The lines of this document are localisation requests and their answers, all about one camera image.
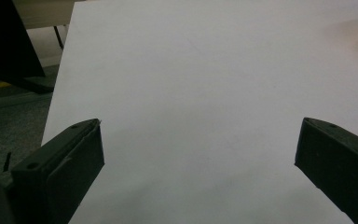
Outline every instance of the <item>floor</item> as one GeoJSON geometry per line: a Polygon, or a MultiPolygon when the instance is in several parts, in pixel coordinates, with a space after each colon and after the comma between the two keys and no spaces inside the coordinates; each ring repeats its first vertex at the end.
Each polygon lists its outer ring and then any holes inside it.
{"type": "MultiPolygon", "coordinates": [[[[59,26],[58,30],[64,43],[68,26],[59,26]]],[[[54,86],[62,56],[54,29],[27,32],[46,75],[29,79],[54,86]]],[[[10,169],[40,147],[51,96],[51,93],[37,95],[14,86],[0,88],[0,183],[4,186],[11,181],[10,169]]]]}

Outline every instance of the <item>white table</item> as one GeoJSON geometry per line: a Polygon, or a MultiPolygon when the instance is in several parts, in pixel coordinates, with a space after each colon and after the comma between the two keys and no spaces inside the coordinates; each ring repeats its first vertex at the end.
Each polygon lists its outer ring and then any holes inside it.
{"type": "Polygon", "coordinates": [[[71,223],[351,223],[294,166],[304,117],[358,134],[358,0],[84,2],[44,143],[102,120],[71,223]]]}

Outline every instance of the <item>yellow object on floor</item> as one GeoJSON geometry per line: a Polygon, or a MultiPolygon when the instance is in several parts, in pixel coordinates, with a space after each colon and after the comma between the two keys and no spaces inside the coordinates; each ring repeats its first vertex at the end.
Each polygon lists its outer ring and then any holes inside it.
{"type": "Polygon", "coordinates": [[[8,87],[8,86],[11,86],[11,84],[7,83],[7,82],[0,82],[0,88],[4,88],[4,87],[8,87]]]}

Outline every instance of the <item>gray carpet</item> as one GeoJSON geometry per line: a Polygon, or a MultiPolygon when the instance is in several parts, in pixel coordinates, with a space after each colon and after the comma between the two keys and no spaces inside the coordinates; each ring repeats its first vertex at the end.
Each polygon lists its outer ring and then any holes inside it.
{"type": "MultiPolygon", "coordinates": [[[[32,81],[53,86],[58,66],[44,68],[46,77],[32,81]]],[[[17,87],[0,89],[0,183],[10,182],[10,169],[25,159],[42,142],[51,94],[37,95],[17,87]],[[4,172],[7,153],[11,153],[8,171],[4,172]]]]}

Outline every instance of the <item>white surface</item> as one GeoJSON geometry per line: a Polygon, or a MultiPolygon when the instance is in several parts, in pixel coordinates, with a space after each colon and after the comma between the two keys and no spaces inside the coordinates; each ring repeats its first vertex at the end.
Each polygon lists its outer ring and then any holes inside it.
{"type": "Polygon", "coordinates": [[[358,134],[358,0],[76,3],[44,142],[102,120],[71,223],[351,223],[294,166],[304,117],[358,134]]]}

